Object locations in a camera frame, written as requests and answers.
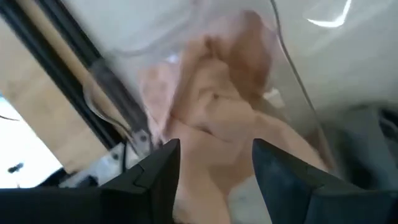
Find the clear plastic bag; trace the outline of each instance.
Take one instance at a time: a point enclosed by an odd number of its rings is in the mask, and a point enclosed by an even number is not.
[[[175,0],[165,3],[152,0],[140,2],[131,11],[148,11],[150,7],[154,7],[153,14],[142,15],[142,21],[134,26],[122,27],[129,31],[128,37],[118,40],[105,54],[110,67],[117,71],[123,84],[141,106],[138,85],[141,71],[159,62],[178,63],[184,45],[209,32],[216,21],[220,22],[223,17],[240,11],[253,11],[260,16],[266,28],[263,41],[272,57],[264,91],[264,99],[272,106],[271,110],[265,112],[284,120],[305,138],[315,136],[315,142],[321,142],[316,147],[328,160],[328,151],[323,144],[323,134],[315,112],[283,43],[280,44],[280,27],[272,1]]]

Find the black pointed object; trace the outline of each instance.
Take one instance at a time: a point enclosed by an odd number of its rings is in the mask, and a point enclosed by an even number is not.
[[[180,141],[101,187],[0,189],[0,223],[174,223]]]
[[[273,224],[398,223],[398,192],[365,191],[262,139],[252,149]]]

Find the white surface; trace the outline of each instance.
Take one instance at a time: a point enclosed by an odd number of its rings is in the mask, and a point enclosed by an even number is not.
[[[319,114],[398,103],[398,1],[276,1],[285,43]]]
[[[62,168],[45,144],[22,119],[18,112],[0,96],[0,189],[35,187],[55,171]],[[18,163],[24,166],[19,172],[8,173],[8,168]]]

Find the black plastic part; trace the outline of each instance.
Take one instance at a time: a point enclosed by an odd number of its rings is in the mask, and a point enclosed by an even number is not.
[[[97,117],[87,107],[83,87],[47,42],[15,0],[0,1],[0,15],[30,50],[50,78],[68,98],[87,125],[107,149],[112,149],[123,139],[109,123]]]
[[[255,139],[254,171],[273,224],[397,223],[398,192],[366,191]]]
[[[101,187],[0,189],[0,223],[172,224],[179,170],[171,140]]]
[[[88,177],[84,178],[80,183],[77,184],[77,187],[97,187],[98,186],[98,179],[89,175]]]
[[[120,171],[123,174],[127,170],[127,147],[130,144],[130,142],[125,139],[124,140],[124,146],[122,149],[122,156],[121,156],[121,162],[120,162]]]
[[[39,187],[58,186],[63,180],[69,177],[69,175],[70,174],[68,174],[64,168],[61,168],[51,174],[51,176],[43,181],[41,184],[39,184]]]

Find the beige panel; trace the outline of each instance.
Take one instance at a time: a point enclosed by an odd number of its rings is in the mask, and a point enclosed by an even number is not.
[[[0,91],[65,169],[80,170],[104,155],[104,146],[3,20],[0,34]]]

